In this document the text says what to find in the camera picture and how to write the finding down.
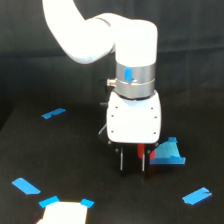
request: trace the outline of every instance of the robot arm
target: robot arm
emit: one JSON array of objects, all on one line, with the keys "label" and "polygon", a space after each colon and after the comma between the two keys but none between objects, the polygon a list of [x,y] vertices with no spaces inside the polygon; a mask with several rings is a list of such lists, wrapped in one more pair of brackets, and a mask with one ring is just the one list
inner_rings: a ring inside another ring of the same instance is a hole
[{"label": "robot arm", "polygon": [[85,20],[73,0],[42,1],[49,29],[71,59],[89,64],[115,51],[115,91],[129,99],[153,95],[157,55],[153,23],[112,13]]},{"label": "robot arm", "polygon": [[114,52],[114,26],[129,20],[110,13],[85,20],[73,0],[43,0],[43,8],[47,25],[61,48],[81,64]]}]

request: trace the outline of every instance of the black background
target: black background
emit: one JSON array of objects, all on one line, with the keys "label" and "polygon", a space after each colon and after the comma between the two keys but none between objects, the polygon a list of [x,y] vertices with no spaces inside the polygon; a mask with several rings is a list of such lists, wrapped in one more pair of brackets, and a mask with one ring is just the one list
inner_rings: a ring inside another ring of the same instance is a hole
[{"label": "black background", "polygon": [[[106,111],[98,80],[115,76],[114,54],[89,65],[69,59],[51,35],[39,0],[0,0],[0,223],[35,223],[38,201],[58,195],[96,202],[87,224],[223,223],[224,2],[76,0],[85,19],[104,12],[158,27],[156,89],[163,124],[185,166],[151,167],[145,181],[128,153],[121,179],[114,152],[97,139]],[[48,121],[41,114],[64,107]],[[11,182],[42,193],[26,197]],[[213,196],[189,206],[201,188]]]}]

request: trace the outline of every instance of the blue tape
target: blue tape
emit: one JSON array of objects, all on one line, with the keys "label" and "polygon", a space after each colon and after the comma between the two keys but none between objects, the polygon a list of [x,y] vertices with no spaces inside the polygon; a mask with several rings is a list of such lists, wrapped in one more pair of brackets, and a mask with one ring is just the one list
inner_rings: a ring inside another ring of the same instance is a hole
[{"label": "blue tape", "polygon": [[176,142],[177,143],[177,138],[176,137],[169,137],[168,142]]},{"label": "blue tape", "polygon": [[12,184],[19,188],[25,194],[39,194],[40,190],[35,188],[32,184],[24,180],[23,178],[18,178],[17,180],[13,181]]},{"label": "blue tape", "polygon": [[164,142],[159,145],[156,149],[156,158],[167,158],[171,156],[180,157],[177,144],[175,142]]},{"label": "blue tape", "polygon": [[46,113],[46,114],[42,115],[42,117],[45,118],[45,119],[49,119],[52,115],[58,115],[58,114],[61,114],[65,111],[66,111],[65,109],[59,108],[57,110],[54,110],[54,111],[51,111],[49,113]]},{"label": "blue tape", "polygon": [[211,195],[212,194],[209,192],[209,190],[203,187],[203,188],[183,197],[182,199],[184,200],[185,203],[194,205],[197,202],[199,202]]},{"label": "blue tape", "polygon": [[44,201],[39,202],[39,205],[42,208],[46,208],[48,205],[53,204],[53,203],[58,202],[58,201],[59,201],[58,197],[54,196],[52,198],[48,198],[48,199],[46,199]]},{"label": "blue tape", "polygon": [[150,160],[150,164],[158,164],[158,165],[183,165],[185,164],[185,157],[175,157],[171,156],[170,158],[154,158]]},{"label": "blue tape", "polygon": [[132,81],[132,68],[125,68],[124,70],[124,80],[131,82]]},{"label": "blue tape", "polygon": [[87,200],[87,199],[82,199],[81,205],[85,205],[88,208],[91,208],[93,206],[94,202]]}]

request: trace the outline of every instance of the black table surface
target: black table surface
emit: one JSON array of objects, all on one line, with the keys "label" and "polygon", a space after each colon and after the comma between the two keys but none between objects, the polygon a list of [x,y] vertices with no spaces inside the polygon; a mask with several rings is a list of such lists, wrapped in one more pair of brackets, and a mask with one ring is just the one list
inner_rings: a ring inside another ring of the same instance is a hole
[{"label": "black table surface", "polygon": [[[224,110],[163,108],[162,130],[177,137],[185,165],[150,166],[139,171],[136,148],[126,151],[126,177],[119,176],[115,152],[98,139],[106,110],[18,103],[0,133],[0,223],[31,224],[42,218],[38,202],[95,202],[86,224],[223,224]],[[12,185],[24,178],[41,190],[25,195]],[[182,197],[206,187],[212,196],[195,204]]]}]

